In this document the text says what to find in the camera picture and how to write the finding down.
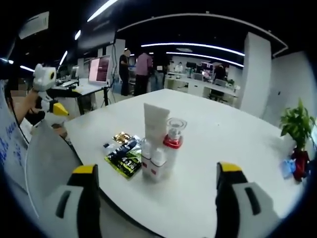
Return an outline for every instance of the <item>red lid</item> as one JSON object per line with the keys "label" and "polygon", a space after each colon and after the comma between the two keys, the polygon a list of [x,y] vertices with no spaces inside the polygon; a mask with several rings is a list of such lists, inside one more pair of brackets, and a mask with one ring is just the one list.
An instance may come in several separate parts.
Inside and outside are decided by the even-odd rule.
{"label": "red lid", "polygon": [[179,147],[181,147],[183,144],[183,137],[180,136],[178,140],[172,140],[168,137],[168,135],[166,135],[163,144],[173,149],[179,149]]}

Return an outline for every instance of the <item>man in pink shirt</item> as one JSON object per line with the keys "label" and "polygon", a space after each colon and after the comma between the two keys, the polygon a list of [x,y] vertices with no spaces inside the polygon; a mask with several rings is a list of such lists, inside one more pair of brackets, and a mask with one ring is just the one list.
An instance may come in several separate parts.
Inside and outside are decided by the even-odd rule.
{"label": "man in pink shirt", "polygon": [[147,93],[149,76],[152,68],[152,57],[147,53],[141,54],[136,63],[136,81],[134,96]]}

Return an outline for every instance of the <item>blue object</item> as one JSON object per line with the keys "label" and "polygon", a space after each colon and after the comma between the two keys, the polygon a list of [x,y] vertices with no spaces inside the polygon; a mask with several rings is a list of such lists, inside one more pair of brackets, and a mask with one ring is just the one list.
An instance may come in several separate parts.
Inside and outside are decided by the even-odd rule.
{"label": "blue object", "polygon": [[282,171],[283,178],[287,179],[292,176],[293,172],[296,170],[295,161],[294,160],[284,160],[280,164],[280,168]]}

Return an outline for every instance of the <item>green packet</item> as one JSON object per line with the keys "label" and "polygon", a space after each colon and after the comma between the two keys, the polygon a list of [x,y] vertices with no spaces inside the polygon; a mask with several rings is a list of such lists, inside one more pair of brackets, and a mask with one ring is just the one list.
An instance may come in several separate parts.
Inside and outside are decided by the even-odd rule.
{"label": "green packet", "polygon": [[111,153],[105,160],[125,178],[130,179],[141,168],[141,153],[130,151],[121,157]]}

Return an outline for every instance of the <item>small white bottle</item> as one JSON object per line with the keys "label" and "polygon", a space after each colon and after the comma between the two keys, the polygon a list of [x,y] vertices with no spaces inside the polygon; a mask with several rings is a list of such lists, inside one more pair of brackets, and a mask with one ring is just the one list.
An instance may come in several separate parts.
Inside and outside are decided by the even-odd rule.
{"label": "small white bottle", "polygon": [[157,148],[153,153],[150,164],[150,176],[155,182],[159,182],[164,178],[166,172],[165,165],[165,151],[162,148]]}
{"label": "small white bottle", "polygon": [[151,147],[151,143],[143,138],[141,142],[141,162],[143,175],[146,176],[150,175]]}

